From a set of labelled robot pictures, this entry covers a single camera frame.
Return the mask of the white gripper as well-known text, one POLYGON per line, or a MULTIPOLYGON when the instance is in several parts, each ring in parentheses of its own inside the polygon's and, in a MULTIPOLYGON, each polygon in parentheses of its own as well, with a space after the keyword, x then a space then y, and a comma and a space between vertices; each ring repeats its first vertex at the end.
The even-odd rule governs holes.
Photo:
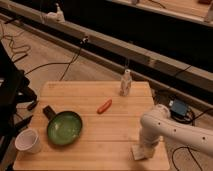
POLYGON ((139 136, 139 156, 141 159, 152 158, 155 147, 159 143, 159 136, 154 134, 141 133, 139 136))

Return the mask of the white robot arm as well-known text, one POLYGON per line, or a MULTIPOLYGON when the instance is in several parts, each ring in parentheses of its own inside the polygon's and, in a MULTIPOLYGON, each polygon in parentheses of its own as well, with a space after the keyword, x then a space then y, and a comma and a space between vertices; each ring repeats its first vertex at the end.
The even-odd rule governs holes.
POLYGON ((213 157, 213 131, 177 123, 169 117, 169 109, 162 104, 155 105, 142 115, 139 152, 143 158, 153 157, 160 136, 174 139, 213 157))

